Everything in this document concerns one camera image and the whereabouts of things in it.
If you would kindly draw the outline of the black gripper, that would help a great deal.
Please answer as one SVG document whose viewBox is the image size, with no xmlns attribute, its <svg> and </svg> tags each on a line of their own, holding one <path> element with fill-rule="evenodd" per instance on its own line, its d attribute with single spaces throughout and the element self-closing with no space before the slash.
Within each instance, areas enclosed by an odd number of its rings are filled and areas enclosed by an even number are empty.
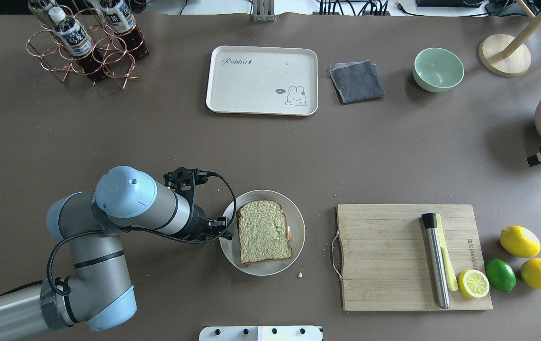
<svg viewBox="0 0 541 341">
<path fill-rule="evenodd" d="M 207 183 L 209 177 L 221 178 L 221 175 L 216 172 L 186 168 L 177 168 L 163 175 L 164 185 L 171 188 L 177 198 L 186 199 L 187 203 L 178 203 L 177 209 L 188 208 L 186 223 L 179 231 L 171 233 L 172 238 L 178 240 L 233 239 L 233 233 L 227 228 L 226 216 L 221 216 L 216 220 L 210 219 L 195 204 L 195 186 Z"/>
</svg>

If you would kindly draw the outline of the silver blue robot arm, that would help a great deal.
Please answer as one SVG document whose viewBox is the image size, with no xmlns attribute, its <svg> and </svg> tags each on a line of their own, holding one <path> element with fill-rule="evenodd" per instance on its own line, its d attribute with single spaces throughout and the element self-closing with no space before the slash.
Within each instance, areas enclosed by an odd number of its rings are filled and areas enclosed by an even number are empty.
<svg viewBox="0 0 541 341">
<path fill-rule="evenodd" d="M 101 332 L 130 319 L 137 306 L 122 235 L 140 231 L 186 244 L 232 238 L 234 216 L 210 219 L 195 204 L 195 186 L 210 177 L 218 173 L 178 168 L 158 183 L 117 166 L 94 190 L 54 203 L 46 225 L 58 242 L 46 277 L 0 295 L 0 341 L 62 332 L 81 322 Z"/>
</svg>

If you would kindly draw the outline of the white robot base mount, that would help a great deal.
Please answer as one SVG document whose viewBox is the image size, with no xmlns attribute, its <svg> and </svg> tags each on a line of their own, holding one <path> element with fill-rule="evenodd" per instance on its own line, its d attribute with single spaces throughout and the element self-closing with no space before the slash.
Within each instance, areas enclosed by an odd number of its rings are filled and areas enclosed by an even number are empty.
<svg viewBox="0 0 541 341">
<path fill-rule="evenodd" d="M 323 341 L 321 326 L 208 326 L 201 330 L 199 341 Z"/>
</svg>

